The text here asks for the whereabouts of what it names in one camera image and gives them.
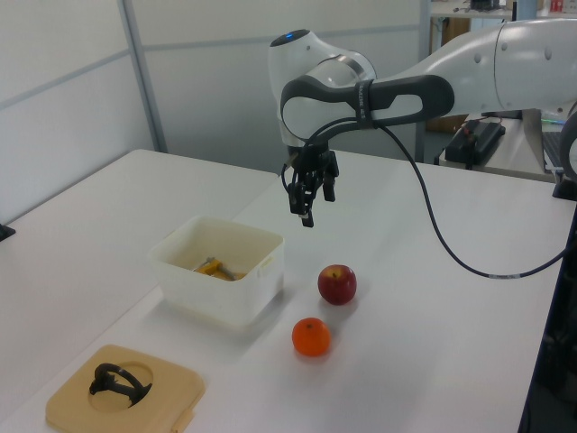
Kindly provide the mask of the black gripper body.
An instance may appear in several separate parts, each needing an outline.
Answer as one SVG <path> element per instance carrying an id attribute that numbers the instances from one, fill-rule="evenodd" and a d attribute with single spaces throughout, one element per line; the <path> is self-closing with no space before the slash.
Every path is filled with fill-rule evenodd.
<path id="1" fill-rule="evenodd" d="M 291 146 L 291 167 L 298 175 L 325 170 L 330 165 L 331 152 L 328 143 L 318 143 L 307 147 Z"/>

